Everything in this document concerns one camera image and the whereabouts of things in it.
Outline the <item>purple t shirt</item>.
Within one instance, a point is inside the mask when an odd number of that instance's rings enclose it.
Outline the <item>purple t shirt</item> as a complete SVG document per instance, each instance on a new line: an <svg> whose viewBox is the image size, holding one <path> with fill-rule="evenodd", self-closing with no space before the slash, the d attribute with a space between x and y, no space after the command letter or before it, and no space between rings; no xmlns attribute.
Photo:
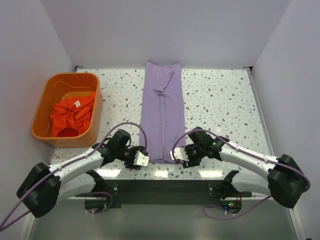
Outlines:
<svg viewBox="0 0 320 240"><path fill-rule="evenodd" d="M182 63L170 66L147 62L142 91L140 126L151 163L174 164L171 151L185 133Z"/></svg>

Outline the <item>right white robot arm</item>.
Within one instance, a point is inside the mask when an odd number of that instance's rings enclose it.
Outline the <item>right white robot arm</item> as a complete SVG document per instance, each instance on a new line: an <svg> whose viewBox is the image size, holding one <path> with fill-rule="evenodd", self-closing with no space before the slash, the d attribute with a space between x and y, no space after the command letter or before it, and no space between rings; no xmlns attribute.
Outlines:
<svg viewBox="0 0 320 240"><path fill-rule="evenodd" d="M203 158L232 163L252 172L253 179L238 179L232 173L231 179L223 183L223 192L230 197L238 192L252 192L272 197L283 207L292 209L311 183L296 161L289 155L280 157L265 155L246 149L226 137L200 127L186 133L192 144L183 148L183 166L193 167Z"/></svg>

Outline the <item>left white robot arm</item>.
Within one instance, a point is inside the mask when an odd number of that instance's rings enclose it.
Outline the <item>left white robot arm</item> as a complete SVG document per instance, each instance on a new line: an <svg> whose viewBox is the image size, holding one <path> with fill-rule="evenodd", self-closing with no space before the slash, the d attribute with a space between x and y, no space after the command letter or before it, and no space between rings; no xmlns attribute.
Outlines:
<svg viewBox="0 0 320 240"><path fill-rule="evenodd" d="M134 170L149 163L146 148L131 146L130 143L131 135L120 129L112 137L65 162L51 165L38 163L16 195L36 218L49 213L57 203L78 195L101 197L103 204L93 211L94 214L100 213L112 204L113 196L97 169L114 160L120 160L126 168Z"/></svg>

